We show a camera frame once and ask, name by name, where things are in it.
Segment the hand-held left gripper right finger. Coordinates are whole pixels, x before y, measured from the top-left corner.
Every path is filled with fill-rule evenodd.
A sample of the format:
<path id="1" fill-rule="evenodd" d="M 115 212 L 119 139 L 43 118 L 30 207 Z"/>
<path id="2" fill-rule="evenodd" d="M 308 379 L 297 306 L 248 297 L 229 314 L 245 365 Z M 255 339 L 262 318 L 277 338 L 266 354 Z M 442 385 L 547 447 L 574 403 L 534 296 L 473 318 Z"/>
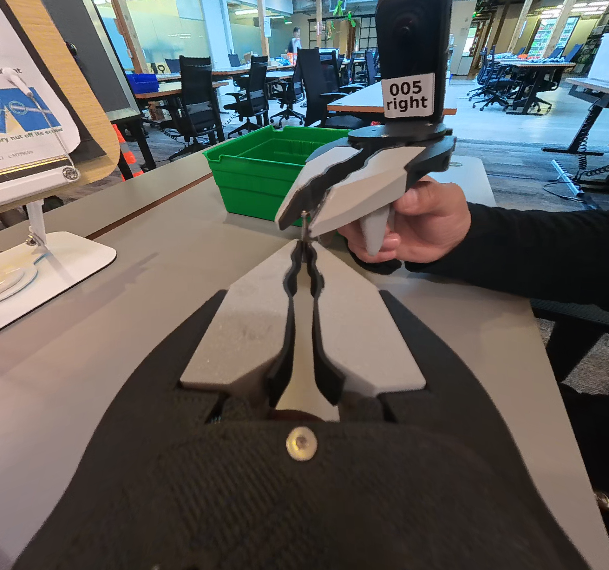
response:
<path id="1" fill-rule="evenodd" d="M 316 385 L 337 406 L 344 393 L 375 398 L 423 390 L 426 380 L 379 289 L 317 242 L 304 245 L 314 299 Z"/>

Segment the white document stand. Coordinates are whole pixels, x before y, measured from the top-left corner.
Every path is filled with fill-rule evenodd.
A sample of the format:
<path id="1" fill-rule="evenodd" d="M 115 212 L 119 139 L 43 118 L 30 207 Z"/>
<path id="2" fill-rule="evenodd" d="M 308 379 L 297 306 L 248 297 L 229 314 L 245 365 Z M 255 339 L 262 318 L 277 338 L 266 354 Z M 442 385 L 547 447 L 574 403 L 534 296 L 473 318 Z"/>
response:
<path id="1" fill-rule="evenodd" d="M 67 231 L 47 232 L 43 199 L 61 188 L 21 193 L 17 185 L 1 184 L 1 210 L 25 204 L 29 218 L 26 240 L 1 252 L 1 328 L 16 322 L 61 293 L 110 265 L 115 249 Z"/>

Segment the wooden support post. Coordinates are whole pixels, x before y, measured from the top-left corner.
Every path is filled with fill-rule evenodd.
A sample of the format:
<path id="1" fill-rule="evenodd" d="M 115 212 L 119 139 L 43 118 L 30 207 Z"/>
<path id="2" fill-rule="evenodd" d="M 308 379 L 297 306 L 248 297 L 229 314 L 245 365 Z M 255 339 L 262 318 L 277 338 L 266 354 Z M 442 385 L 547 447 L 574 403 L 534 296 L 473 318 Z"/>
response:
<path id="1" fill-rule="evenodd" d="M 564 0 L 559 16 L 557 17 L 556 23 L 553 26 L 552 33 L 541 55 L 543 58 L 550 57 L 552 52 L 556 49 L 566 26 L 567 19 L 569 18 L 569 14 L 576 2 L 577 0 Z"/>
<path id="2" fill-rule="evenodd" d="M 269 41 L 265 34 L 265 0 L 256 0 L 258 24 L 261 35 L 261 56 L 269 58 Z"/>
<path id="3" fill-rule="evenodd" d="M 126 0 L 111 0 L 111 5 L 115 11 L 118 30 L 125 39 L 134 72 L 137 74 L 149 73 L 150 70 Z"/>

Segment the grey partition panel on stand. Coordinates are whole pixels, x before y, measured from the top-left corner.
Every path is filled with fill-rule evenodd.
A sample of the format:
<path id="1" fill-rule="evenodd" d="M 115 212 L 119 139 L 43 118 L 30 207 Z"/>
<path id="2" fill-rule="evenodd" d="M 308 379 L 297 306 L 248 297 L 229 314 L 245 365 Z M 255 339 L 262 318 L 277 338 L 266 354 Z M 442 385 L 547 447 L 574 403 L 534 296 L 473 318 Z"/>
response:
<path id="1" fill-rule="evenodd" d="M 81 71 L 113 123 L 141 110 L 93 0 L 42 0 L 62 38 L 72 44 Z"/>

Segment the printed instruction sheet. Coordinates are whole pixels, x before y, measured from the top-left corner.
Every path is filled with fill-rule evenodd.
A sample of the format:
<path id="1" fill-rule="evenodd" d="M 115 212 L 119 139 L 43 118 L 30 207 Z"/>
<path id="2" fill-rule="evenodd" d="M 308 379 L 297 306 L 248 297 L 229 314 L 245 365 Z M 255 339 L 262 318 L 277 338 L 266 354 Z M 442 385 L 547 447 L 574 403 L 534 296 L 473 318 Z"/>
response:
<path id="1" fill-rule="evenodd" d="M 46 70 L 27 35 L 9 11 L 1 11 L 1 67 L 15 69 L 36 95 L 68 152 L 80 146 L 77 124 L 44 75 Z M 37 193 L 68 181 L 68 161 L 31 99 L 1 74 L 1 183 Z"/>

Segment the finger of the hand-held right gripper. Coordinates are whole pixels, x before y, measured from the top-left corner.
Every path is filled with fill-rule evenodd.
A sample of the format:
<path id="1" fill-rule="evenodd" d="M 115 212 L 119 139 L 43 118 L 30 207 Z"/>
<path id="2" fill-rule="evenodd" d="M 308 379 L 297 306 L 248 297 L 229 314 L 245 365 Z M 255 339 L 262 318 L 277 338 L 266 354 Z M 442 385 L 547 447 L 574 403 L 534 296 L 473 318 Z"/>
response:
<path id="1" fill-rule="evenodd" d="M 307 162 L 288 190 L 275 216 L 279 230 L 285 230 L 301 218 L 312 216 L 321 207 L 329 189 L 364 164 L 364 150 L 336 146 Z"/>
<path id="2" fill-rule="evenodd" d="M 333 185 L 310 223 L 313 238 L 360 221 L 365 243 L 383 243 L 390 205 L 406 192 L 406 166 L 426 147 L 382 149 Z"/>

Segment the green plastic bin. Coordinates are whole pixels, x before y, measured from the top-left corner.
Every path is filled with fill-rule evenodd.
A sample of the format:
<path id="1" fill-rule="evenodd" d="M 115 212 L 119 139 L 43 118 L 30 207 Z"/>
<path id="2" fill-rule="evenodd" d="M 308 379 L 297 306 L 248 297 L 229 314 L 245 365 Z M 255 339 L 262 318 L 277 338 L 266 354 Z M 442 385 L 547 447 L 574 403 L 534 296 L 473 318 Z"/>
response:
<path id="1" fill-rule="evenodd" d="M 266 126 L 205 151 L 228 213 L 273 221 L 316 149 L 347 137 L 346 130 Z"/>

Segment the blue plastic bin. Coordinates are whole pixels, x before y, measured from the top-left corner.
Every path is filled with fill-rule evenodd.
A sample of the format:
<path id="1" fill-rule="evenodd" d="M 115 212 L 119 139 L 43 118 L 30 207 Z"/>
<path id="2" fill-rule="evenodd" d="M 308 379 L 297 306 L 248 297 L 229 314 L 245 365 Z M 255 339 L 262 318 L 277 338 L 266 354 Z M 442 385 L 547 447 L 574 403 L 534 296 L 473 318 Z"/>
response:
<path id="1" fill-rule="evenodd" d="M 159 91 L 159 82 L 155 74 L 130 73 L 126 75 L 126 79 L 134 95 L 157 93 Z"/>

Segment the green hanging plant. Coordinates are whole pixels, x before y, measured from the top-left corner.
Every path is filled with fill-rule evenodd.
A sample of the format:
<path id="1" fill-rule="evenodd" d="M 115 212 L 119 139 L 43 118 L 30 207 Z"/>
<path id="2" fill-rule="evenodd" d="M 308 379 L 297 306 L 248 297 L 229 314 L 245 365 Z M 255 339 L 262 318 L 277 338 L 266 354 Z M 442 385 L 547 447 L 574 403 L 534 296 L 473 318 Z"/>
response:
<path id="1" fill-rule="evenodd" d="M 346 0 L 330 0 L 331 19 L 326 22 L 327 33 L 336 30 L 336 23 L 348 23 L 351 28 L 356 27 L 354 12 L 348 8 Z"/>

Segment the person's black clothed body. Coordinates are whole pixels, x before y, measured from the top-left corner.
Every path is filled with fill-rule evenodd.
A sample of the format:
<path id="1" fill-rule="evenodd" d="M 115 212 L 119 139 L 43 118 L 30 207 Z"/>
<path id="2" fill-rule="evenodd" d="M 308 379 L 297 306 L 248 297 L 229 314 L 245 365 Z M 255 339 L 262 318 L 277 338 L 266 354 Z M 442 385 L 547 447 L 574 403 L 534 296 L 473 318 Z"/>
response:
<path id="1" fill-rule="evenodd" d="M 608 492 L 608 394 L 578 392 L 569 374 L 608 334 L 608 311 L 595 305 L 532 299 L 534 315 L 554 323 L 546 344 L 555 380 L 593 489 Z"/>

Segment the person's right forearm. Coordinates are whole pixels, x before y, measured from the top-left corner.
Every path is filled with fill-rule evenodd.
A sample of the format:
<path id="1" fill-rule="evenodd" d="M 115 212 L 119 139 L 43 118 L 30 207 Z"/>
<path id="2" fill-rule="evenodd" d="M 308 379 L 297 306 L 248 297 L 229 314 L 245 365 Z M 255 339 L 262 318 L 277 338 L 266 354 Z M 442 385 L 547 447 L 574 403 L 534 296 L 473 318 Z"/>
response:
<path id="1" fill-rule="evenodd" d="M 465 238 L 412 272 L 525 298 L 608 310 L 608 211 L 519 211 L 468 203 Z"/>

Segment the black office chair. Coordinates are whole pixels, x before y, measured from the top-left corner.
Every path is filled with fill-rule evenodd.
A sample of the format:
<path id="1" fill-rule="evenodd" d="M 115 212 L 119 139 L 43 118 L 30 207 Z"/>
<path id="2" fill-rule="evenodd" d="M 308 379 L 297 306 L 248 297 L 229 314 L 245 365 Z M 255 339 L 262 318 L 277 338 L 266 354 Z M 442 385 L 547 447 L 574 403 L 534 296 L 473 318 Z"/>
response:
<path id="1" fill-rule="evenodd" d="M 304 99 L 304 96 L 302 73 L 300 64 L 297 62 L 290 78 L 278 79 L 277 82 L 272 84 L 270 97 L 278 100 L 281 108 L 280 112 L 270 117 L 270 122 L 275 128 L 281 128 L 283 121 L 288 120 L 290 117 L 298 119 L 300 125 L 304 124 L 305 115 L 293 109 L 298 102 Z"/>
<path id="2" fill-rule="evenodd" d="M 209 57 L 180 56 L 181 91 L 169 104 L 174 129 L 188 141 L 169 161 L 204 149 L 198 137 L 207 136 L 210 146 L 225 140 Z"/>
<path id="3" fill-rule="evenodd" d="M 514 63 L 520 59 L 509 53 L 496 53 L 496 46 L 486 51 L 481 69 L 476 76 L 477 88 L 468 92 L 472 108 L 483 111 L 497 104 L 504 112 L 515 95 Z"/>
<path id="4" fill-rule="evenodd" d="M 307 108 L 304 121 L 306 127 L 310 127 L 316 122 L 319 122 L 319 126 L 322 128 L 342 130 L 355 130 L 362 126 L 363 122 L 358 117 L 341 114 L 328 116 L 327 105 L 330 102 L 339 100 L 359 88 L 328 88 L 318 49 L 300 49 L 297 66 L 300 69 L 306 92 Z"/>
<path id="5" fill-rule="evenodd" d="M 267 98 L 266 74 L 268 56 L 253 56 L 250 60 L 248 79 L 243 93 L 229 93 L 235 102 L 225 105 L 225 110 L 232 110 L 244 123 L 227 134 L 241 135 L 243 131 L 252 132 L 269 125 L 269 101 Z"/>

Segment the person's right hand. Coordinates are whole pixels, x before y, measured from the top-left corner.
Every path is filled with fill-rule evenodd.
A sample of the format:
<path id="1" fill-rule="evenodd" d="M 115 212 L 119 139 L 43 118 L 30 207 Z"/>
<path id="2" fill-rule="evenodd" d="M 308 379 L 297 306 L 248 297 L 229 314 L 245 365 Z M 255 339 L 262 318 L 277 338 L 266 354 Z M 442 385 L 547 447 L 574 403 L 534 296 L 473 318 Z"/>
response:
<path id="1" fill-rule="evenodd" d="M 339 228 L 348 249 L 361 261 L 434 262 L 458 246 L 471 227 L 471 213 L 461 187 L 430 177 L 424 177 L 394 201 L 393 209 L 393 227 L 385 227 L 381 248 L 375 255 L 367 252 L 358 221 Z"/>

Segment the orange traffic cone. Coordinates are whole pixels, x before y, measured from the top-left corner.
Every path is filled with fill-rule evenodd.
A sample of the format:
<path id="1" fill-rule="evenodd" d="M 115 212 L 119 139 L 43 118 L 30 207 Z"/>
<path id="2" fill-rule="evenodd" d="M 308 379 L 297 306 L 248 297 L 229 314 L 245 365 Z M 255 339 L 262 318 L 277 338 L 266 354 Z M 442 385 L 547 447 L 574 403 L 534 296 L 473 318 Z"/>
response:
<path id="1" fill-rule="evenodd" d="M 118 170 L 121 174 L 121 180 L 126 181 L 131 178 L 142 175 L 144 171 L 138 164 L 135 155 L 131 151 L 131 148 L 127 145 L 126 140 L 124 139 L 121 131 L 118 128 L 118 125 L 112 124 L 112 127 L 116 132 L 119 146 L 121 149 L 118 161 Z"/>

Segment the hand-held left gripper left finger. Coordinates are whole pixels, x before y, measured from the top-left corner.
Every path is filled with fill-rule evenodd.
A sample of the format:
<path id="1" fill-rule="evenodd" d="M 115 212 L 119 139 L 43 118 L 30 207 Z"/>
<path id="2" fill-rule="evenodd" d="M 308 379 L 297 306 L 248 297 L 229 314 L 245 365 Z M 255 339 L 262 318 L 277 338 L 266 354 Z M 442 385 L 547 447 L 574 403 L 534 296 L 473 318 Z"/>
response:
<path id="1" fill-rule="evenodd" d="M 229 287 L 180 377 L 184 388 L 277 406 L 292 376 L 302 256 L 292 240 Z"/>

